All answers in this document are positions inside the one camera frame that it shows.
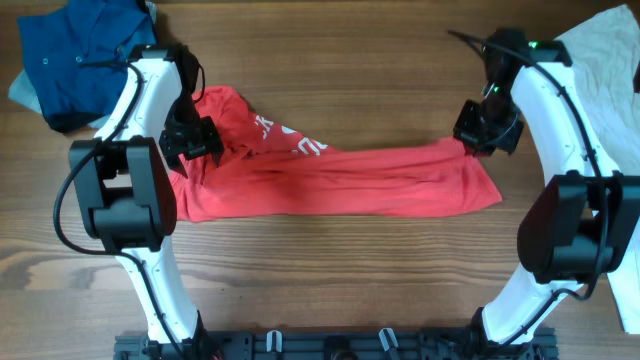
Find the red t-shirt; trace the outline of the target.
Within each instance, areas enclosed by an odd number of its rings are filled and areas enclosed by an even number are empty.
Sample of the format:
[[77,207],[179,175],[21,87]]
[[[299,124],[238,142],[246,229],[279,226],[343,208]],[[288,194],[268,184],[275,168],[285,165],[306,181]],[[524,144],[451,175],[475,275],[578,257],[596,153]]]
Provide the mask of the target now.
[[341,151],[250,109],[230,86],[209,86],[196,108],[225,151],[171,173],[180,220],[269,215],[457,216],[501,202],[481,162],[452,138],[416,147]]

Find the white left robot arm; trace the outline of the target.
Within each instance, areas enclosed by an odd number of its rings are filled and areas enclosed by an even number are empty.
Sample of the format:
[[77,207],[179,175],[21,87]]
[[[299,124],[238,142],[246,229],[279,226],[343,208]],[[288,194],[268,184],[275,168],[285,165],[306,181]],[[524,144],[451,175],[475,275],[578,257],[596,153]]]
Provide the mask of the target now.
[[101,241],[100,256],[118,259],[145,312],[142,336],[116,340],[117,359],[213,359],[214,341],[180,277],[171,235],[177,200],[169,174],[199,157],[218,162],[223,142],[196,104],[205,75],[182,44],[137,45],[121,62],[127,81],[108,121],[91,140],[69,150],[71,171],[56,197],[53,222],[69,188],[78,199],[87,234]]

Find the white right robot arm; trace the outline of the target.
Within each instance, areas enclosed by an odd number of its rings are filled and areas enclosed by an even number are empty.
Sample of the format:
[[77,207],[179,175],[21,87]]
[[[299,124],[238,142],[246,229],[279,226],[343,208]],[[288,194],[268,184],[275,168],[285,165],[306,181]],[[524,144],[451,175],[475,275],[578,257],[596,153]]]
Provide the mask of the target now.
[[639,236],[639,178],[601,147],[562,42],[515,29],[458,37],[482,58],[487,84],[482,101],[463,106],[454,137],[473,156],[511,154],[528,129],[545,179],[518,228],[519,265],[478,315],[484,350],[499,352],[531,342],[562,299],[585,301],[601,274],[622,272]]

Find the black folded garment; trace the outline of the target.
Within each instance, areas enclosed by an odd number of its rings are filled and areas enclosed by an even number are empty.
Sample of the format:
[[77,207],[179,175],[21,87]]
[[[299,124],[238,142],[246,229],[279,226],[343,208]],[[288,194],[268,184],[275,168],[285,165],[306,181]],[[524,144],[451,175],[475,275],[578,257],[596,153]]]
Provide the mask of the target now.
[[44,116],[49,127],[62,134],[76,131],[95,120],[99,120],[100,118],[102,118],[102,115],[86,112],[50,114]]

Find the white t-shirt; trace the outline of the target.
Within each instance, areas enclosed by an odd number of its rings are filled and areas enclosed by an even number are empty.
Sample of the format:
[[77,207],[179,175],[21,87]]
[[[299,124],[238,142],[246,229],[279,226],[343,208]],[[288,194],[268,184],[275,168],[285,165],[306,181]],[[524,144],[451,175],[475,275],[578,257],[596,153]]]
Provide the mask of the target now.
[[579,98],[602,147],[626,176],[639,174],[639,24],[626,5],[558,37],[574,62]]

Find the blue folded shirt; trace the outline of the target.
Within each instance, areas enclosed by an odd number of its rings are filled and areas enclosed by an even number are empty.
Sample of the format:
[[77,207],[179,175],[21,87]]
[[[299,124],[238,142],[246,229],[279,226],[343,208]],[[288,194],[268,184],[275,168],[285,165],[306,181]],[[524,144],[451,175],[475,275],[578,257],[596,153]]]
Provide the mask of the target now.
[[23,65],[44,118],[86,123],[113,111],[127,81],[123,62],[137,44],[153,44],[151,16],[133,0],[73,0],[45,15],[17,20]]

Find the grey folded garment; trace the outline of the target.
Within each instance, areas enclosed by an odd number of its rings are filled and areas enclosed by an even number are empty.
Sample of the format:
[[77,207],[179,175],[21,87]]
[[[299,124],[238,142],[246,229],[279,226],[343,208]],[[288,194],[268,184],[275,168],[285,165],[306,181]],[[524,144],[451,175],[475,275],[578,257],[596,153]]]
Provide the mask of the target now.
[[8,98],[31,111],[42,114],[38,96],[25,70],[22,70],[12,82],[9,88]]

